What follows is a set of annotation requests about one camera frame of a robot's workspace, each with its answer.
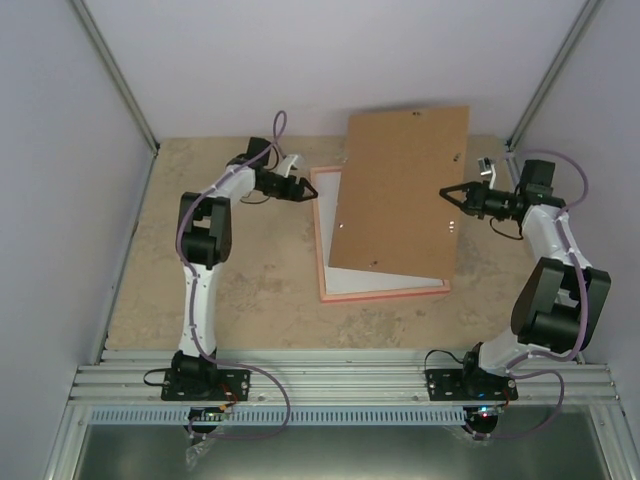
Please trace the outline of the controller board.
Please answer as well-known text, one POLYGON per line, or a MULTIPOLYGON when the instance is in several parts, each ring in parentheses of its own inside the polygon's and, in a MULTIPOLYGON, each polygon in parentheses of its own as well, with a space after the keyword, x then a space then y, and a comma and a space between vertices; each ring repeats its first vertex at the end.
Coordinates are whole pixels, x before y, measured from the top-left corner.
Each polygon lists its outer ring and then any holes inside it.
POLYGON ((504 412, 503 404, 492 405, 492 406, 479 406, 472 411, 471 416, 478 417, 478 418, 489 418, 489 417, 499 416, 503 412, 504 412))
POLYGON ((233 413, 231 405, 194 407, 189 410, 189 422, 223 422, 233 413))

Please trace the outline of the aluminium corner post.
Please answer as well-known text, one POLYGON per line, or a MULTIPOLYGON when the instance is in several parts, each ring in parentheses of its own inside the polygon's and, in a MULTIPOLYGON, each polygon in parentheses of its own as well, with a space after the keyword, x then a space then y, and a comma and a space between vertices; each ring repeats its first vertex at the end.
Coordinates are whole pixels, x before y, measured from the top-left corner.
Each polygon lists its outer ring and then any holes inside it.
POLYGON ((124 102, 124 105, 139 133, 145 140, 145 143, 152 152, 152 155, 156 157, 158 155, 160 143, 152 132, 152 129, 142 112, 133 91, 125 79, 114 54, 112 53, 104 35, 100 31, 94 15, 89 9, 87 3, 83 0, 69 0, 68 4, 87 35, 89 42, 94 48, 95 53, 109 76, 114 88, 124 102))
POLYGON ((528 128, 543 107, 546 99, 603 5, 603 0, 587 0, 583 2, 524 112, 512 130, 511 135, 506 140, 505 146, 508 152, 513 152, 524 139, 528 128))

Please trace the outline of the left controller board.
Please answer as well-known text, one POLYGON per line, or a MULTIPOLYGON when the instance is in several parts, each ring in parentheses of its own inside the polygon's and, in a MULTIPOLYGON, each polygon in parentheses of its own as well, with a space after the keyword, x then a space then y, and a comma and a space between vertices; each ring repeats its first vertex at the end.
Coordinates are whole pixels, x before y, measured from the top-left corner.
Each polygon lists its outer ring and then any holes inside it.
POLYGON ((189 422, 223 422, 233 413, 231 405, 194 407, 189 410, 189 422))

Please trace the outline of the aluminium mounting rail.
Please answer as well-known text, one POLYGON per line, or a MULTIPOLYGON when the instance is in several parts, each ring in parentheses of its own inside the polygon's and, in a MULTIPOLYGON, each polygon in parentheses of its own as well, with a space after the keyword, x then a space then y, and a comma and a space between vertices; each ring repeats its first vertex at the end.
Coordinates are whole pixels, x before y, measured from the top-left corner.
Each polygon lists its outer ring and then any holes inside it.
MULTIPOLYGON (((255 366, 275 376, 255 374, 250 381, 252 405, 280 406, 287 394, 294 406, 409 406, 429 404, 427 368, 453 368, 444 354, 421 350, 246 350, 221 351, 224 359, 255 366)), ((92 365, 77 368, 69 400, 76 405, 154 405, 160 403, 158 369, 173 357, 167 350, 106 350, 92 365)), ((617 404, 620 400, 605 365, 527 362, 524 373, 556 370, 519 380, 519 405, 552 405, 565 394, 567 405, 617 404)))

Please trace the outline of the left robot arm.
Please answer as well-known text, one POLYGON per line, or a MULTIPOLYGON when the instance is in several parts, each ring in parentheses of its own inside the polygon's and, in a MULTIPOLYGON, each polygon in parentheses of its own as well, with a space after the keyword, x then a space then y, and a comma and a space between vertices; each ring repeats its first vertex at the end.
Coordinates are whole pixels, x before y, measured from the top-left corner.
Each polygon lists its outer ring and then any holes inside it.
POLYGON ((184 322, 162 382, 163 400, 246 397, 250 370, 216 363, 217 290, 232 248, 232 210, 253 192, 295 203, 317 198, 311 182, 294 174, 302 161, 299 154, 283 155, 268 140, 252 137, 247 150, 231 159, 211 186, 182 195, 175 245, 185 275, 184 322))

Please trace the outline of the right aluminium corner post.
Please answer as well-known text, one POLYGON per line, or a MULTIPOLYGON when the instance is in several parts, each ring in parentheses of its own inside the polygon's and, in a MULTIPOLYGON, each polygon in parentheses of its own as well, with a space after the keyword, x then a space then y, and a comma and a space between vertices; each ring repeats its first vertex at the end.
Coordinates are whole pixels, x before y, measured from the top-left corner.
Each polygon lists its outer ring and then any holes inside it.
POLYGON ((508 152, 513 152, 524 139, 528 128, 543 107, 546 99, 603 5, 603 0, 587 0, 583 2, 524 112, 512 130, 511 135, 506 140, 505 146, 508 152))

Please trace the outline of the right controller board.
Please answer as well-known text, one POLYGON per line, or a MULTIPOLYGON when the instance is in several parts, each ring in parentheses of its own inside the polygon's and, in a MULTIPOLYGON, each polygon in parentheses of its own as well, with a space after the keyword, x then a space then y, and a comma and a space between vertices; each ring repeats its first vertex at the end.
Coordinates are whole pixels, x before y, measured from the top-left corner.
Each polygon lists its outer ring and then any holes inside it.
POLYGON ((471 416, 478 417, 478 418, 489 418, 489 417, 499 416, 503 412, 504 412, 503 404, 492 405, 492 406, 479 406, 472 411, 471 416))

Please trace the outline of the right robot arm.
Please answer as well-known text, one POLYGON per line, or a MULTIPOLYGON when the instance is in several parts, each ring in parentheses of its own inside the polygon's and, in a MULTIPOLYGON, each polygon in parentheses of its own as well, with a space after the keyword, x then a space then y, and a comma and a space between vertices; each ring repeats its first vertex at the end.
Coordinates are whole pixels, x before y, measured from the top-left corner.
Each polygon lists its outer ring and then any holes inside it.
POLYGON ((514 394, 515 368, 526 360, 574 360, 599 321, 611 277, 580 251, 570 229, 570 206, 553 193, 554 173, 554 163, 529 159, 511 192, 495 189, 493 180, 439 192, 468 216, 516 222, 536 261, 514 304, 509 329, 465 354, 458 378, 466 398, 514 394))

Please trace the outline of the brown cardboard backing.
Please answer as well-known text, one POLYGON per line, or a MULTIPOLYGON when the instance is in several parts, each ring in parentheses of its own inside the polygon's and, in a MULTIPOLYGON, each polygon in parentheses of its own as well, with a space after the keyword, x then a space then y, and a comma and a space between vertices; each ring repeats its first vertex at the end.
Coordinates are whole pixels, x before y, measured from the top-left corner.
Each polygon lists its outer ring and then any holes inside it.
POLYGON ((463 180, 469 117, 454 106, 349 118, 330 266, 454 277, 460 212, 439 192, 463 180))

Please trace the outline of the clear plastic bag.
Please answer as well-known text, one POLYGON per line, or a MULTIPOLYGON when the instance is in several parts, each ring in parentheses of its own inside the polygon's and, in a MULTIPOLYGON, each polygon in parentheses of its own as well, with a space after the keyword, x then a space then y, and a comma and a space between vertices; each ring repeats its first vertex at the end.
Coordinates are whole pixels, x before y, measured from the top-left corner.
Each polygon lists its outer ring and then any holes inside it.
POLYGON ((185 451, 185 466, 188 471, 193 471, 199 461, 210 449, 210 442, 206 439, 191 439, 190 445, 185 451))

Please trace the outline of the left aluminium corner post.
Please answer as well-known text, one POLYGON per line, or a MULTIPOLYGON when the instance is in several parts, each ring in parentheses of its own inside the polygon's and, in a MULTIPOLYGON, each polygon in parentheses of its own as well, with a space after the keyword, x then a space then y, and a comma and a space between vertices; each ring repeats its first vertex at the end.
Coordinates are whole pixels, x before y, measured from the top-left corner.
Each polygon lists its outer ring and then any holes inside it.
POLYGON ((94 48, 95 53, 109 76, 114 88, 124 102, 124 105, 139 133, 145 140, 145 143, 152 152, 152 155, 156 157, 158 155, 160 143, 152 132, 152 129, 142 112, 133 91, 125 79, 114 54, 112 53, 104 35, 100 31, 94 15, 89 9, 87 3, 83 0, 69 0, 68 4, 87 35, 89 42, 94 48))

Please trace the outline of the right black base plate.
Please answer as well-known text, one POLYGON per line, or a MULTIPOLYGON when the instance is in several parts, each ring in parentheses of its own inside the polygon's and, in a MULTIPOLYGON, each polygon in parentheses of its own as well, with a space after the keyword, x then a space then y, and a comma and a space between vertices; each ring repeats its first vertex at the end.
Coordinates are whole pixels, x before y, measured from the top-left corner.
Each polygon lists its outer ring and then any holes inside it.
POLYGON ((519 394, 513 379, 462 369, 428 369, 426 385, 431 401, 511 401, 519 394))

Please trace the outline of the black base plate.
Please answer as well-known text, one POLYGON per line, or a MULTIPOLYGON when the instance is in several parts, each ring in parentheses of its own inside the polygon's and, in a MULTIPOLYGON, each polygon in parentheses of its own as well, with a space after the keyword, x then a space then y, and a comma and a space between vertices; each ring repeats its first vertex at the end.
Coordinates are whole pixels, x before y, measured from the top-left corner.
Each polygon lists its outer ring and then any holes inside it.
POLYGON ((426 385, 431 401, 511 401, 519 394, 513 379, 462 369, 428 369, 426 385))
POLYGON ((213 376, 188 375, 169 370, 161 384, 163 401, 246 401, 250 372, 238 369, 217 370, 213 376))

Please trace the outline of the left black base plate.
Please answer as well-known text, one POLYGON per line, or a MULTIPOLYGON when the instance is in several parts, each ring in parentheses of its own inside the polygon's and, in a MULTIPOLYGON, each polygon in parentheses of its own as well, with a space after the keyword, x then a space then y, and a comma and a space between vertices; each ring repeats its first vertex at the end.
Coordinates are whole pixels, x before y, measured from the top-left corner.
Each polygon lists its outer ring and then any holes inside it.
POLYGON ((161 384, 163 401, 246 401, 250 372, 238 369, 217 370, 213 376, 188 375, 169 370, 161 384))

